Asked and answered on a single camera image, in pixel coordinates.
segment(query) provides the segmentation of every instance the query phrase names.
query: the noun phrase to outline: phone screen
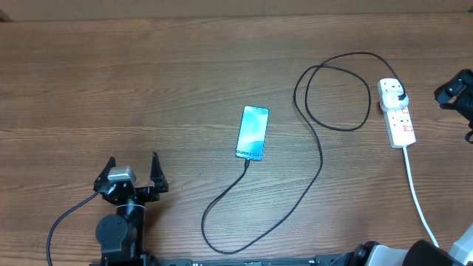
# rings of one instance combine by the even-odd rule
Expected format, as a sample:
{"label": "phone screen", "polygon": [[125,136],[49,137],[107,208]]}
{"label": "phone screen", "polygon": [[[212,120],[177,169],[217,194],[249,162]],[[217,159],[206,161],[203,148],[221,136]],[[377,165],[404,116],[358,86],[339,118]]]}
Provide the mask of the phone screen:
{"label": "phone screen", "polygon": [[239,127],[236,156],[250,160],[261,160],[265,147],[269,109],[245,106]]}

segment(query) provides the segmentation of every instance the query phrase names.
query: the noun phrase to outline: power outlet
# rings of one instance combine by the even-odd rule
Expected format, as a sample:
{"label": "power outlet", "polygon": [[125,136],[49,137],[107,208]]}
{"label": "power outlet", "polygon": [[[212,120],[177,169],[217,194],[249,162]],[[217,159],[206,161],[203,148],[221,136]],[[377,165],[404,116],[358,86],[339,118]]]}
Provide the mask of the power outlet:
{"label": "power outlet", "polygon": [[[378,83],[379,98],[383,99],[383,94],[402,92],[399,81],[395,78],[385,78]],[[407,107],[396,109],[394,111],[383,111],[384,121],[389,143],[392,148],[399,149],[409,146],[415,142],[414,128]]]}

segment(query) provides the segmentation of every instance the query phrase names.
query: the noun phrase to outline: white cable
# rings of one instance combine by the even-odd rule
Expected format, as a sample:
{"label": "white cable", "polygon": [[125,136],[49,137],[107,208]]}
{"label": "white cable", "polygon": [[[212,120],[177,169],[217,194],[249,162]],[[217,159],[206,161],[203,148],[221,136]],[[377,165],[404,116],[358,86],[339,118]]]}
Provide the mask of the white cable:
{"label": "white cable", "polygon": [[430,236],[430,239],[434,243],[435,247],[438,247],[437,240],[435,240],[434,234],[430,231],[429,225],[425,218],[423,218],[421,206],[419,205],[419,201],[417,201],[417,196],[415,195],[414,183],[412,182],[412,175],[411,175],[411,165],[409,163],[409,156],[407,155],[407,147],[402,147],[402,151],[404,152],[404,160],[406,161],[406,170],[407,170],[407,179],[409,181],[409,187],[411,188],[412,198],[414,199],[415,207],[417,208],[417,212],[419,213],[419,217],[421,218],[422,224],[425,227],[427,233]]}

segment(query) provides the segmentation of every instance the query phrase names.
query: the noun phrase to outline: beige wall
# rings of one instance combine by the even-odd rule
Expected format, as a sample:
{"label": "beige wall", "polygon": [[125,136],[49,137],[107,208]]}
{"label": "beige wall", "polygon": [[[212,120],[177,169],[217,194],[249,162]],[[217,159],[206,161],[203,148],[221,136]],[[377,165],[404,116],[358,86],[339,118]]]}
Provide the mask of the beige wall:
{"label": "beige wall", "polygon": [[472,6],[473,0],[0,0],[12,21],[436,13],[466,12]]}

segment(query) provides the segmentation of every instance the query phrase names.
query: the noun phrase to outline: wooden tabletop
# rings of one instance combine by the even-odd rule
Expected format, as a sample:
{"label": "wooden tabletop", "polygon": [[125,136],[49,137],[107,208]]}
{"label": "wooden tabletop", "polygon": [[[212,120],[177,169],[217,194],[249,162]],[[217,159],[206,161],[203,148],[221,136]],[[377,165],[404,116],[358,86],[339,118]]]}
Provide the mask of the wooden tabletop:
{"label": "wooden tabletop", "polygon": [[[378,106],[376,84],[392,74],[376,58],[353,56],[332,64],[367,80],[370,117],[355,132],[313,123],[324,167],[292,216],[233,256],[203,241],[205,207],[243,171],[234,155],[243,106],[268,107],[270,123],[263,161],[207,218],[223,250],[278,222],[313,178],[319,153],[293,87],[309,66],[354,51],[383,56],[405,84],[418,199],[450,249],[473,222],[473,146],[464,140],[468,121],[440,110],[433,92],[473,67],[472,25],[471,13],[0,24],[0,265],[45,265],[51,225],[93,193],[109,157],[147,185],[153,151],[170,187],[147,205],[145,246],[159,258],[311,257],[367,240],[409,248],[428,239]],[[309,106],[325,123],[355,126],[367,92],[323,69]],[[114,212],[96,198],[68,216],[52,238],[55,265],[97,262],[95,226]]]}

